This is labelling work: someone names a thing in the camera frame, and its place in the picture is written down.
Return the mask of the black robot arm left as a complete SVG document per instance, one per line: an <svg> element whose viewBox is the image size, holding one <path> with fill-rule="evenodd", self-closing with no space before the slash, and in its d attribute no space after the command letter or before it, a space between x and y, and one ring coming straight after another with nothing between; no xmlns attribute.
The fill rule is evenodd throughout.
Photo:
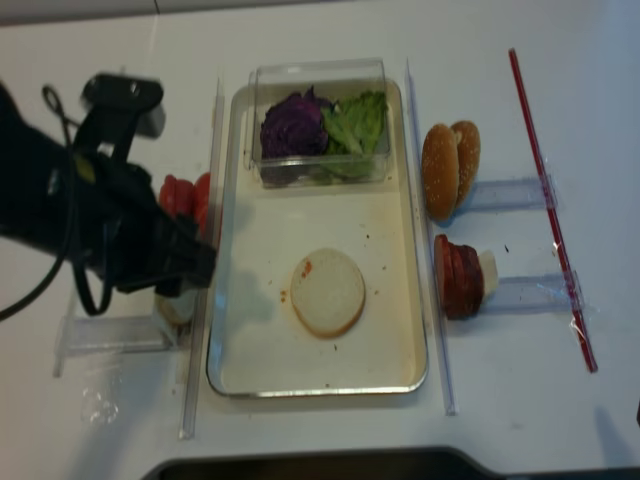
<svg viewBox="0 0 640 480"><path fill-rule="evenodd" d="M62 255L84 298L89 272L106 294L154 288L165 297L213 278L215 249L160 206L150 174L127 160L135 136L161 135L163 96L157 81L97 74L82 92L85 119L59 144L1 91L1 232Z"/></svg>

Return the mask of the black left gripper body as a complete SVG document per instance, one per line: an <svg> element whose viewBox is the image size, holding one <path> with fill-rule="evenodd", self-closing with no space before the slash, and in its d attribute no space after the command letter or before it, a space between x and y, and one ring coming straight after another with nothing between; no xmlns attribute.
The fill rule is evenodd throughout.
<svg viewBox="0 0 640 480"><path fill-rule="evenodd" d="M74 158L77 174L75 232L70 260L80 273L96 274L124 293L172 280L162 256L168 217L143 167L102 154Z"/></svg>

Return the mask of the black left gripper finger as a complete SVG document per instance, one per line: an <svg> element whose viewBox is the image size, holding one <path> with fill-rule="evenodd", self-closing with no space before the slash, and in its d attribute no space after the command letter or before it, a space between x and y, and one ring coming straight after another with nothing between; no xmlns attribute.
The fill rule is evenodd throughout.
<svg viewBox="0 0 640 480"><path fill-rule="evenodd" d="M173 290L208 288L214 276L217 253L202 239L198 224L189 217L178 215L171 231L164 271L169 275Z"/></svg>

